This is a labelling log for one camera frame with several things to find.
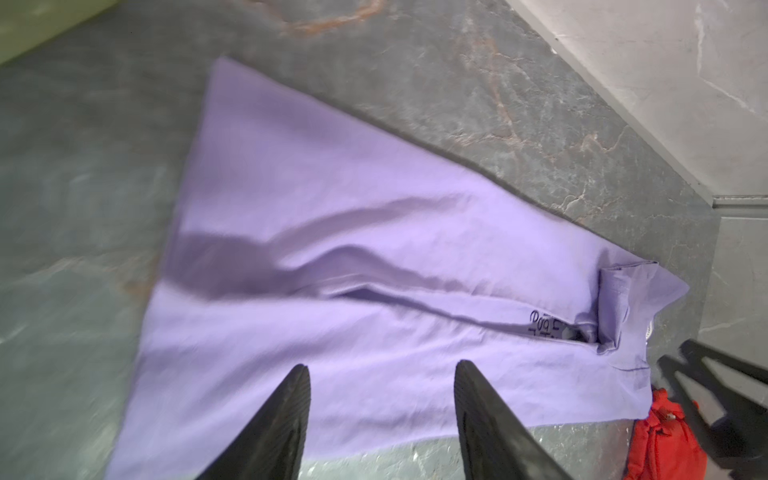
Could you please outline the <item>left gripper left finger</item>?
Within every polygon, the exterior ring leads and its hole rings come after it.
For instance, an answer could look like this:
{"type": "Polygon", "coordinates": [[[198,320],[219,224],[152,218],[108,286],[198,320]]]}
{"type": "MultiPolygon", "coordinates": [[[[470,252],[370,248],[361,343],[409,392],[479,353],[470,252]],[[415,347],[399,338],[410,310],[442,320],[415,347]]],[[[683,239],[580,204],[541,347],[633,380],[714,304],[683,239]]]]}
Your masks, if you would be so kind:
{"type": "Polygon", "coordinates": [[[310,403],[310,372],[297,364],[197,479],[298,479],[310,403]]]}

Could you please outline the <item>purple t-shirt with print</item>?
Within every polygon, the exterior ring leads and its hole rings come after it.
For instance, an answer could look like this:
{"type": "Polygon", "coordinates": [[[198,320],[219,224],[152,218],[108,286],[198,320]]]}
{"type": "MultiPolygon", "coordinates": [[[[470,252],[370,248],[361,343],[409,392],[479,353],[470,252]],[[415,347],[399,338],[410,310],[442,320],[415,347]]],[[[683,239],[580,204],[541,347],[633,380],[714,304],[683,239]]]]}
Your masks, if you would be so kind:
{"type": "Polygon", "coordinates": [[[307,459],[456,433],[456,364],[522,423],[644,418],[658,263],[216,60],[106,475],[191,479],[288,372],[307,459]]]}

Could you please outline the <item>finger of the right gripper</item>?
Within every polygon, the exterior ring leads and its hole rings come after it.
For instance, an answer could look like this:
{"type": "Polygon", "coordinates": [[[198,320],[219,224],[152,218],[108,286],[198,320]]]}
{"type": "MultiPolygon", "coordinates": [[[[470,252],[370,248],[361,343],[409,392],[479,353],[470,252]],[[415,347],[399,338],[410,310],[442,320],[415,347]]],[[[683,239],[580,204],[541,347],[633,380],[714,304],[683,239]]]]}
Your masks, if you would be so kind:
{"type": "Polygon", "coordinates": [[[763,385],[767,383],[767,370],[693,339],[683,342],[679,351],[682,360],[664,355],[657,365],[702,449],[731,474],[765,474],[767,407],[726,386],[705,361],[712,360],[763,385]],[[682,377],[712,394],[724,415],[712,423],[707,422],[682,385],[682,377]]]}

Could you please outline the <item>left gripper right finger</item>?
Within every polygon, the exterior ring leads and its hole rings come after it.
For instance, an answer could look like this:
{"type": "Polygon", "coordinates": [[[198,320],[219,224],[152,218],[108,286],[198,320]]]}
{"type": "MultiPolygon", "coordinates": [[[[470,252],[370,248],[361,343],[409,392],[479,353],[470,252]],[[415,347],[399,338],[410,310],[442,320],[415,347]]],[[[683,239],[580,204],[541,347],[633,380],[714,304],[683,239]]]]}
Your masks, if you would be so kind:
{"type": "Polygon", "coordinates": [[[457,363],[454,400],[467,480],[568,480],[477,366],[457,363]]]}

